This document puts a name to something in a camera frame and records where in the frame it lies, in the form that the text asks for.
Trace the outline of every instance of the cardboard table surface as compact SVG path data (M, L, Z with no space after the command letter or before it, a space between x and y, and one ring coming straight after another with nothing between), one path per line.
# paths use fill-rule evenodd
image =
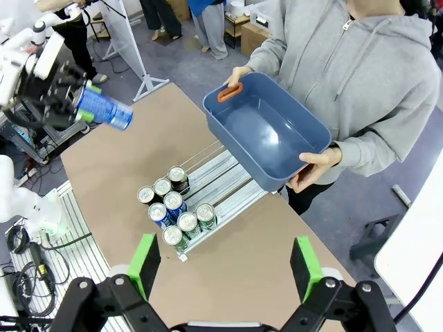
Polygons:
M320 264L354 281L280 195L267 194L181 262L137 201L152 184L216 141L204 114L174 84L134 104L126 131L102 125L62 154L76 199L110 266L128 264L143 233L162 256L150 303L168 326L189 320L260 321L280 328L300 305L289 258L307 235ZM327 322L322 331L342 331Z

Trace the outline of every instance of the gray hoodie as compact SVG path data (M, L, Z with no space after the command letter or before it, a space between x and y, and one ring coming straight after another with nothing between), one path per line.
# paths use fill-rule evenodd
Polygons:
M247 66L273 76L317 116L345 168L369 176L403 161L437 102L441 72L431 23L382 16L349 21L345 0L275 0L272 38Z

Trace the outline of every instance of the hoodie zipper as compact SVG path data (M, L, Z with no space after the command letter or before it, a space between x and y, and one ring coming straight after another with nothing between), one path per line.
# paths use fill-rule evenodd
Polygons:
M332 57L335 55L335 53L336 53L336 51L337 51L337 48L338 48L338 45L340 44L340 42L341 42L343 36L345 35L345 33L346 33L346 31L349 29L349 27L352 25L352 22L353 22L353 20L351 19L350 16L348 16L348 20L347 20L347 22L346 22L346 23L343 25L343 27L342 27L342 28L343 28L343 32L341 33L341 36L340 36L340 38L338 39L337 44L336 44L335 47L334 47L334 50L332 50L332 53L331 53L331 55L329 56L329 59L326 61L326 65L325 65L325 67L324 67L324 69L323 69L323 72L321 73L320 78L317 79L317 81L314 83L314 85L311 87L311 89L309 90L308 94L306 95L306 98L305 98L305 106L306 106L306 104L307 104L307 100L308 100L309 96L311 95L312 91L315 90L315 88L316 88L316 87L318 86L318 84L320 83L321 79L323 79L323 77L325 76L326 69L328 68L329 63L331 62Z

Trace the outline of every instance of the blue shirt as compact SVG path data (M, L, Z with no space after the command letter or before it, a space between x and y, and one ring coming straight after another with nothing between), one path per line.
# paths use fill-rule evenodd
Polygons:
M188 0L189 8L194 16L200 16L206 7L210 6L214 0Z

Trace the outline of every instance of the blue plastic basket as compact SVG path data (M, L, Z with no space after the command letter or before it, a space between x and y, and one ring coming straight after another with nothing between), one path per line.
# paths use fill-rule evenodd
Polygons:
M319 154L331 143L327 127L265 74L214 90L203 106L209 130L268 192L306 166L300 153Z

